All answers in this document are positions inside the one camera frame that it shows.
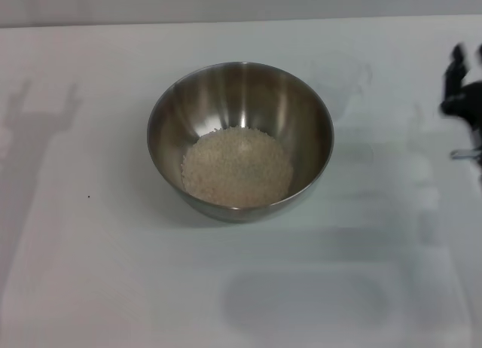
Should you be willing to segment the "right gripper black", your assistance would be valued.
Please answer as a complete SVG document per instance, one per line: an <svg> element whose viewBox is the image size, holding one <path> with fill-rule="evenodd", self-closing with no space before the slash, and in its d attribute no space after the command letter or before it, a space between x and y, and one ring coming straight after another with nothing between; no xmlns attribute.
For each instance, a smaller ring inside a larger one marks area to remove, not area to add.
<svg viewBox="0 0 482 348"><path fill-rule="evenodd" d="M482 44L477 49L482 65ZM450 55L450 63L444 75L444 98L441 103L442 114L464 120L472 130L481 129L481 82L462 86L467 74L465 51L457 44Z"/></svg>

